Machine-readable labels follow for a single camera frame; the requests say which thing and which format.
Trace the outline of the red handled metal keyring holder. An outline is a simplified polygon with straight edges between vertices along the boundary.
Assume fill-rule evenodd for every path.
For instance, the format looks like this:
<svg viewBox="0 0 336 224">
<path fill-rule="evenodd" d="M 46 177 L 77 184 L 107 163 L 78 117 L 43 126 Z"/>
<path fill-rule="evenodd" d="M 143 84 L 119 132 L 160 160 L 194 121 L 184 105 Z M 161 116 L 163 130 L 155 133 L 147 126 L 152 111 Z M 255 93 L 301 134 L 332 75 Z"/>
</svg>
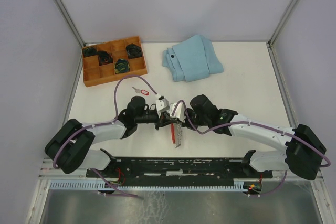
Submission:
<svg viewBox="0 0 336 224">
<path fill-rule="evenodd" d="M 177 122 L 171 124 L 171 138 L 172 143 L 176 148 L 181 146 L 181 141 L 183 139 L 182 123 Z"/>
</svg>

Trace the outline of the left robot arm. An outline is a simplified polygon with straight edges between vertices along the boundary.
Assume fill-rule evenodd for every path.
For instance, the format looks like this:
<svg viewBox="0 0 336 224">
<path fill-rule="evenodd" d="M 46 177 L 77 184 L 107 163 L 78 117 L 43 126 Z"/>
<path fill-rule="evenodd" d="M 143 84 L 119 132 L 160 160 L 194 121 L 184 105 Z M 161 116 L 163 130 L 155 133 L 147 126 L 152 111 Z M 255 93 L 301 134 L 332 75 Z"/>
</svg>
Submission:
<svg viewBox="0 0 336 224">
<path fill-rule="evenodd" d="M 113 157 L 105 150 L 92 150 L 91 146 L 107 140 L 120 140 L 131 136 L 138 124 L 154 124 L 155 129 L 173 124 L 169 108 L 163 97 L 151 109 L 141 96 L 134 96 L 127 107 L 112 121 L 83 124 L 76 119 L 68 120 L 45 147 L 45 154 L 52 159 L 53 167 L 70 174 L 78 168 L 95 168 L 105 177 L 116 171 Z"/>
</svg>

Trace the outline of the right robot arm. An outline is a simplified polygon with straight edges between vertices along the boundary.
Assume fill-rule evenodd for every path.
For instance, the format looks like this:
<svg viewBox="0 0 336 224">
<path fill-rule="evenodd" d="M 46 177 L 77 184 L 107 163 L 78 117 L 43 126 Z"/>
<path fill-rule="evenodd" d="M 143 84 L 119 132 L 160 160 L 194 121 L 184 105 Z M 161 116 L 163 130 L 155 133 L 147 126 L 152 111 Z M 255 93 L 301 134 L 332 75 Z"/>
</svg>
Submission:
<svg viewBox="0 0 336 224">
<path fill-rule="evenodd" d="M 303 124 L 279 127 L 254 121 L 230 109 L 219 109 L 205 95 L 198 95 L 184 111 L 184 125 L 196 130 L 206 126 L 217 134 L 241 137 L 272 147 L 271 151 L 250 150 L 241 164 L 246 177 L 259 172 L 291 171 L 300 178 L 315 180 L 326 148 L 313 130 Z"/>
</svg>

